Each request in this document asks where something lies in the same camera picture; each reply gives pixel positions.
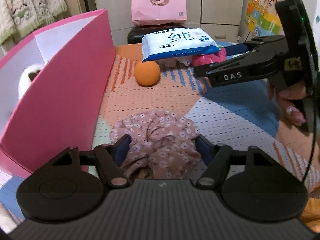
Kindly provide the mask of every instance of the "box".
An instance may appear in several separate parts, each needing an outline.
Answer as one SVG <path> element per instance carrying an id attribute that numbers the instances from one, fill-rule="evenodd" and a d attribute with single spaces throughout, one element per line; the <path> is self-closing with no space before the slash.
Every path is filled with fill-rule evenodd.
<path id="1" fill-rule="evenodd" d="M 26 178 L 69 146 L 91 150 L 115 59 L 105 9 L 43 27 L 0 61 L 0 168 Z M 48 62 L 18 100 L 29 65 Z"/>

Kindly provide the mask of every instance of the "patterned bedspread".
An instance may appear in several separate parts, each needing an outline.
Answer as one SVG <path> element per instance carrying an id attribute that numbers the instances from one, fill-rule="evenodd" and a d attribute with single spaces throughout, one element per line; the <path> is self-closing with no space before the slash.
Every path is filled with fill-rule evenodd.
<path id="1" fill-rule="evenodd" d="M 312 136 L 280 119 L 275 101 L 267 97 L 265 81 L 212 88 L 184 66 L 163 68 L 152 87 L 135 82 L 133 69 L 141 58 L 139 46 L 123 46 L 116 56 L 98 116 L 93 147 L 109 142 L 111 127 L 131 114 L 163 108 L 192 119 L 212 143 L 225 143 L 237 150 L 256 145 L 302 179 L 311 151 Z M 311 192 L 319 186 L 319 147 L 306 180 Z M 22 179 L 0 173 L 0 226 L 7 232 L 24 218 L 15 199 Z"/>

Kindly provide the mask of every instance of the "yellow sticker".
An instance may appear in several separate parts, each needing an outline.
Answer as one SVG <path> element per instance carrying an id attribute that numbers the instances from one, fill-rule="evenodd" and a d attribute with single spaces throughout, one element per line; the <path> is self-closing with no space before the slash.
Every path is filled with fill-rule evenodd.
<path id="1" fill-rule="evenodd" d="M 287 58 L 284 61 L 284 71 L 303 70 L 300 57 Z"/>

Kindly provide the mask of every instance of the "white plush toy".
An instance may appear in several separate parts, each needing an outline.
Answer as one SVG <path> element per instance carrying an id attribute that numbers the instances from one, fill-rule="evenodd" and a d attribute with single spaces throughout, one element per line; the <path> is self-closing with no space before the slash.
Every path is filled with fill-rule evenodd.
<path id="1" fill-rule="evenodd" d="M 33 64 L 27 67 L 20 77 L 19 81 L 19 100 L 23 97 L 24 93 L 30 87 L 34 78 L 38 75 L 38 73 L 43 70 L 43 64 Z"/>

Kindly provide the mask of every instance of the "drawer handle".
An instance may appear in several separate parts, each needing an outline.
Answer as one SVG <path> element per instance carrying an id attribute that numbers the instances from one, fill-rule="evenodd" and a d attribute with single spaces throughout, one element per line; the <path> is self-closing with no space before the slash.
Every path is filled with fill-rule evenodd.
<path id="1" fill-rule="evenodd" d="M 215 35 L 214 36 L 216 39 L 224 40 L 227 38 L 227 35 Z"/>

